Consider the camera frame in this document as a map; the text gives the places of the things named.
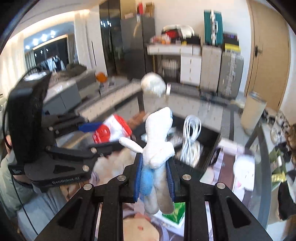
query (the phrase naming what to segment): white cable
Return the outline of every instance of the white cable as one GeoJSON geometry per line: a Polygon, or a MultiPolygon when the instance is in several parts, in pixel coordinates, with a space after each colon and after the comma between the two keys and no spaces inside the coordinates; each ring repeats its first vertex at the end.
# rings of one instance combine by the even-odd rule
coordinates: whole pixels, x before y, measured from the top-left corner
{"type": "Polygon", "coordinates": [[[194,142],[200,135],[202,128],[201,121],[194,115],[186,117],[183,126],[183,147],[181,151],[180,160],[185,164],[194,167],[200,157],[200,143],[194,142]]]}

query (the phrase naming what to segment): suitcase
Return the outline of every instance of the suitcase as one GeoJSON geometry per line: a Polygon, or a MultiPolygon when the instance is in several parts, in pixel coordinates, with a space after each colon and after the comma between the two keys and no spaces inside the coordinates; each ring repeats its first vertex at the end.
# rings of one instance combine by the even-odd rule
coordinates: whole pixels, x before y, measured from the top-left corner
{"type": "Polygon", "coordinates": [[[205,43],[219,46],[223,44],[222,15],[216,11],[204,11],[205,18],[205,43]]]}
{"type": "Polygon", "coordinates": [[[227,99],[235,99],[239,92],[244,66],[243,57],[236,52],[222,54],[218,95],[227,99]]]}
{"type": "Polygon", "coordinates": [[[203,45],[200,89],[216,92],[219,81],[222,50],[219,47],[203,45]]]}

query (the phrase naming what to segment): stuffed animal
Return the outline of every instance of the stuffed animal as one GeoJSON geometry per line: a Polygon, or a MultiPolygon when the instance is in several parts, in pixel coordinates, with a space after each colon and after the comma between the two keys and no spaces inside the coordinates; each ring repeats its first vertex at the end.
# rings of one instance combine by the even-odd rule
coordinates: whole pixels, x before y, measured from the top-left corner
{"type": "Polygon", "coordinates": [[[159,209],[164,214],[174,211],[165,165],[175,155],[172,143],[165,141],[172,123],[173,114],[169,107],[165,107],[148,116],[145,126],[147,145],[144,148],[128,138],[119,139],[121,145],[143,154],[140,193],[144,196],[145,211],[150,214],[156,214],[159,209]]]}

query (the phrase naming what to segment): plush toy arm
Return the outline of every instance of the plush toy arm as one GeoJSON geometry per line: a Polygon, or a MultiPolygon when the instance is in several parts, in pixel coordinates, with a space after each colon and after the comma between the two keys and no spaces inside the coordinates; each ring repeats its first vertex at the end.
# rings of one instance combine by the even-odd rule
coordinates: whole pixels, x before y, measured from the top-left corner
{"type": "Polygon", "coordinates": [[[160,151],[150,159],[150,166],[152,169],[158,169],[170,157],[175,155],[175,149],[171,142],[165,142],[160,151]]]}
{"type": "Polygon", "coordinates": [[[127,147],[128,149],[134,151],[134,152],[139,152],[143,153],[143,148],[140,147],[136,142],[133,140],[126,138],[126,137],[120,137],[119,138],[119,143],[123,145],[124,147],[127,147]]]}

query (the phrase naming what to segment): window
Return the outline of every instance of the window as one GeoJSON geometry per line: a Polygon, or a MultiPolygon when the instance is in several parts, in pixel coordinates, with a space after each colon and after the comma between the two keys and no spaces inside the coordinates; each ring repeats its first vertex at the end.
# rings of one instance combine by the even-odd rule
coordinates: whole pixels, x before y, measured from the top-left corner
{"type": "Polygon", "coordinates": [[[58,56],[66,66],[69,63],[67,38],[62,38],[34,50],[35,62],[40,64],[53,56],[58,56]]]}

